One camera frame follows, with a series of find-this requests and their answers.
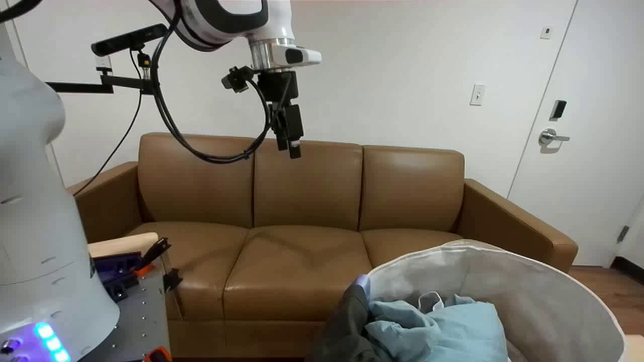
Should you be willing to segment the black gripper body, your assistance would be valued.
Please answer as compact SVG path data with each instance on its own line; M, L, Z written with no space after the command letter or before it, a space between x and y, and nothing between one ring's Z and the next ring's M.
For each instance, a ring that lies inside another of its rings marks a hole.
M297 80L293 71L261 73L258 80L269 108L269 122L280 150L289 150L289 140L304 137L297 97Z

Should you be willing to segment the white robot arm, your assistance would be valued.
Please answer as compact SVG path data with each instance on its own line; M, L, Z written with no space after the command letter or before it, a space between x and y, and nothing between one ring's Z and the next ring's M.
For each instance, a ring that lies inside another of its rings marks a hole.
M322 54L295 44L289 0L148 0L165 20L93 44L107 56L139 50L148 40L178 36L211 53L237 36L251 63L224 84L251 86L261 98L264 131L289 157L300 154L304 126L295 71ZM47 146L62 132L64 83L44 83L0 56L0 335L4 362L80 362L118 323L118 306L93 266L79 208L49 160Z

